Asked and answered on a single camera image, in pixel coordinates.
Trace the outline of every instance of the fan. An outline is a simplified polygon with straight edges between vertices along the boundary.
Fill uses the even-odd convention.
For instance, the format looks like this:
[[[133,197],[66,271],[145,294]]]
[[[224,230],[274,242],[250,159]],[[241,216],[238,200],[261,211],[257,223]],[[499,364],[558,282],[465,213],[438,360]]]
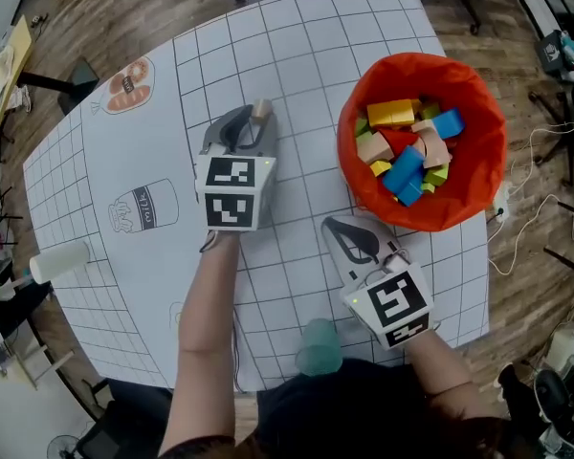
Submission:
[[[47,447],[47,459],[75,459],[78,438],[72,435],[57,435]]]

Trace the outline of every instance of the white grid mat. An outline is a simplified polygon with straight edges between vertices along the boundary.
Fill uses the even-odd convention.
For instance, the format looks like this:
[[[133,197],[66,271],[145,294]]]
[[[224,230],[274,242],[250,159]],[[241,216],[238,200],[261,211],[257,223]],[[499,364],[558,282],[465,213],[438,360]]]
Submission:
[[[335,152],[339,114],[359,77],[385,55],[444,55],[420,0],[265,0],[182,34],[172,45],[192,163],[210,122],[232,108],[270,98],[278,119],[272,223],[241,239],[235,295],[239,383],[263,389],[295,375],[301,329],[313,317],[336,321],[347,357],[404,363],[401,350],[384,351],[340,303],[342,283],[320,223],[328,214],[362,214]],[[43,251],[79,238],[90,248],[93,259],[84,271],[53,284],[99,373],[173,384],[149,355],[107,260],[80,123],[77,108],[24,162],[38,246]],[[396,235],[423,266],[434,317],[441,321],[438,334],[456,346],[487,333],[484,213],[441,233],[397,228]]]
[[[102,376],[167,386],[127,311],[106,257],[87,181],[77,107],[24,162],[24,180],[41,251],[83,240],[90,262],[52,280],[64,315]]]

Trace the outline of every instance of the person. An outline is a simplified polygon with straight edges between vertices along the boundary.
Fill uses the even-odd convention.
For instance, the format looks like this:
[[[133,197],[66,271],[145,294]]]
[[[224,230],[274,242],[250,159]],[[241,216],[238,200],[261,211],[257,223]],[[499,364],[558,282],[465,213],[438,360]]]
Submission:
[[[406,343],[410,365],[344,360],[259,393],[258,426],[234,442],[232,313],[239,235],[207,243],[179,326],[178,374],[162,459],[528,457],[480,397],[466,363],[430,330]]]

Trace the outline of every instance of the wooden floor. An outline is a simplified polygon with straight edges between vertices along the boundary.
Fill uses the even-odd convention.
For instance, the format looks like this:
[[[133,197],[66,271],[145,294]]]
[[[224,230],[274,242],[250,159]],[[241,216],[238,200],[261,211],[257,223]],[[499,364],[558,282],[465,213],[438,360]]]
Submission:
[[[425,8],[447,55],[476,68],[497,98],[508,121],[506,178],[517,185],[529,171],[530,152],[523,147],[531,131],[550,121],[529,102],[527,93],[535,90],[553,98],[560,87],[541,71],[533,49],[537,38],[517,0],[483,0],[475,1],[475,5],[483,20],[476,37],[470,35],[470,18],[457,0],[429,0]],[[37,13],[49,14],[26,70],[65,78],[83,56],[101,80],[106,80],[170,37],[234,7],[232,0],[26,0],[22,10],[29,20]],[[14,186],[8,208],[25,216],[14,228],[19,240],[14,251],[17,274],[37,252],[22,163],[60,121],[62,115],[55,99],[55,93],[33,90],[33,112],[28,116],[13,114],[6,125],[15,143],[4,148],[7,167],[2,187]],[[547,133],[535,135],[535,154],[546,151],[556,139]],[[511,176],[512,161],[516,163]],[[490,256],[502,270],[511,267],[520,228],[548,194],[574,205],[574,187],[566,189],[561,184],[566,169],[563,153],[544,167],[534,168],[531,179],[511,199],[511,217],[490,244]],[[497,226],[496,222],[488,225],[490,235]],[[574,272],[542,253],[542,248],[549,245],[574,258],[571,229],[571,217],[551,200],[522,235],[512,273],[502,276],[490,267],[492,331],[462,350],[489,400],[495,397],[490,384],[501,365],[539,353],[574,306]],[[33,320],[56,358],[75,350],[76,357],[63,367],[64,373],[83,401],[91,403],[81,380],[95,383],[99,377],[80,350],[57,302],[45,302]],[[238,434],[242,436],[254,427],[256,412],[253,398],[237,402]]]

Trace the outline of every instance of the person's arm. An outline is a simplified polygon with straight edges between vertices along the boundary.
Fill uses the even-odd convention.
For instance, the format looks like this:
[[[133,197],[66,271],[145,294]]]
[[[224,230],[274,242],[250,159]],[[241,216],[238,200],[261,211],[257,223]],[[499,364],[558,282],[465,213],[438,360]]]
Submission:
[[[187,440],[234,434],[232,312],[236,233],[205,251],[183,306],[179,362],[160,454]]]
[[[491,417],[462,357],[430,330],[406,343],[410,363],[432,406],[461,418]]]

